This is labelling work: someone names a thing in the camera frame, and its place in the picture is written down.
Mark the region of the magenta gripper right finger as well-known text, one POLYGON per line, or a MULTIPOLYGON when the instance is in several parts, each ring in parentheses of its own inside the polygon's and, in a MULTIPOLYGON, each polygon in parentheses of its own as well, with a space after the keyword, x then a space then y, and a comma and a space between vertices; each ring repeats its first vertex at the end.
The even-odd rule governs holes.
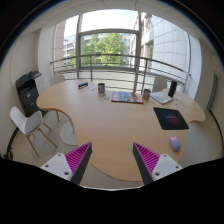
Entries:
POLYGON ((145 185, 182 169, 168 154, 159 155, 138 143, 133 144, 133 155, 145 185))

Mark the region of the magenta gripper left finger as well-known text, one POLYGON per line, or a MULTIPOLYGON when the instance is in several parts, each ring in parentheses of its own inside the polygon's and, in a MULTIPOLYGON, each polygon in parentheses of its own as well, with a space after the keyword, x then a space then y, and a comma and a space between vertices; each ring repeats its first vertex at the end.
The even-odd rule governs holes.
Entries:
POLYGON ((72 151, 57 153, 41 168, 76 185, 79 185, 92 154, 92 143, 88 142, 72 151))

